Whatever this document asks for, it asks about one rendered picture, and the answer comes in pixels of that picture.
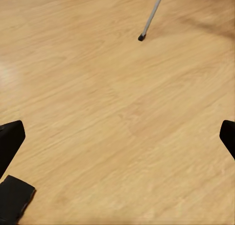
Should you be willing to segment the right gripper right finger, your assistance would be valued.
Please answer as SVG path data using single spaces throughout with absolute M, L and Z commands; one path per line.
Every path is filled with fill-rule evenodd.
M 235 159 L 235 122 L 224 120 L 219 137 Z

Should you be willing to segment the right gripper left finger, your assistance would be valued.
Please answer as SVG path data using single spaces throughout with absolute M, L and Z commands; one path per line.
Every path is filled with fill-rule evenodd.
M 21 120 L 0 126 L 0 178 L 25 140 Z

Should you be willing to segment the camera tripod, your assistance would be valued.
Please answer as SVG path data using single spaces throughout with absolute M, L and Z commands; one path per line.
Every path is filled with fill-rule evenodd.
M 155 4 L 154 4 L 154 7 L 153 7 L 153 10 L 152 10 L 152 12 L 151 12 L 151 14 L 150 14 L 150 16 L 149 16 L 149 18 L 148 18 L 148 20 L 147 20 L 146 25 L 145 25 L 145 28 L 144 28 L 142 34 L 138 37 L 139 40 L 142 40 L 143 38 L 145 38 L 146 32 L 147 32 L 147 30 L 148 30 L 148 28 L 149 28 L 149 26 L 150 26 L 150 24 L 151 24 L 151 21 L 152 21 L 152 19 L 153 19 L 155 13 L 156 13 L 156 11 L 157 11 L 157 8 L 158 8 L 160 2 L 161 2 L 161 0 L 156 0 L 156 2 L 155 2 Z

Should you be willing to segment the digital camera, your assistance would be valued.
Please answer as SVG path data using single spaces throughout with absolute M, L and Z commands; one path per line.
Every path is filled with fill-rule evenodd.
M 0 183 L 0 225 L 19 225 L 16 219 L 21 215 L 34 189 L 11 175 Z

